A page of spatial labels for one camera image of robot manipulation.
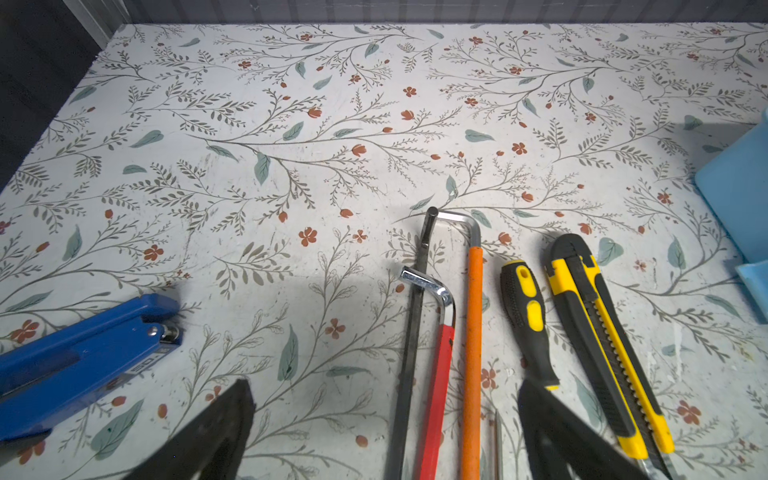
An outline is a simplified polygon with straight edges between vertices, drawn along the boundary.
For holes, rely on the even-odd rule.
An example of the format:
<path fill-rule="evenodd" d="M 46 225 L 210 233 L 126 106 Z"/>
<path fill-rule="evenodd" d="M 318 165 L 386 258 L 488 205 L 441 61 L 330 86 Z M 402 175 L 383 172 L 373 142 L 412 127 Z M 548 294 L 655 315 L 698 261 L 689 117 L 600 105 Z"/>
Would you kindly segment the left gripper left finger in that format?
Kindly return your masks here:
<path fill-rule="evenodd" d="M 239 379 L 127 477 L 234 479 L 254 413 L 250 384 Z"/>

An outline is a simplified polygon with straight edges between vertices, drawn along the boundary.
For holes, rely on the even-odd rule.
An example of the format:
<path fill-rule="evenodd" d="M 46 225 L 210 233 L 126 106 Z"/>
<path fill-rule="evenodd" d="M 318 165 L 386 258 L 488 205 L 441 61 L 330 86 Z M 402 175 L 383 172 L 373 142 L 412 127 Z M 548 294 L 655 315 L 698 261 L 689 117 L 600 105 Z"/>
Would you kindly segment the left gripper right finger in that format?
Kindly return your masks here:
<path fill-rule="evenodd" d="M 646 477 L 538 382 L 524 380 L 517 403 L 533 479 Z"/>

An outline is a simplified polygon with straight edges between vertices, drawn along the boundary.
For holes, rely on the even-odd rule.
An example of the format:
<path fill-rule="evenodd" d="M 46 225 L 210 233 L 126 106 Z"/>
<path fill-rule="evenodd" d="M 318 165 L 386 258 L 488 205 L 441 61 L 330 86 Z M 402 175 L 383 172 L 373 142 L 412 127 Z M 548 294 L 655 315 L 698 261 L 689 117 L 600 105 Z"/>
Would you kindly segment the yellow black screwdriver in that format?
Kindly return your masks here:
<path fill-rule="evenodd" d="M 539 284 L 522 260 L 508 262 L 500 272 L 501 297 L 514 338 L 527 361 L 527 372 L 547 390 L 560 381 L 550 359 L 544 299 Z"/>

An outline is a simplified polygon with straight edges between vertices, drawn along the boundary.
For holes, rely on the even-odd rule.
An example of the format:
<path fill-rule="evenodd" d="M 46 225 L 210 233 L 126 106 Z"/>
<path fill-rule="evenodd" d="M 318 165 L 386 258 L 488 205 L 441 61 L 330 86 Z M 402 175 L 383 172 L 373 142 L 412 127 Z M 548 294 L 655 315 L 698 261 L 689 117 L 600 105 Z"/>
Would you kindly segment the light blue plastic tool box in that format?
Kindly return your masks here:
<path fill-rule="evenodd" d="M 767 113 L 695 175 L 696 185 L 743 255 L 739 278 L 767 314 Z"/>

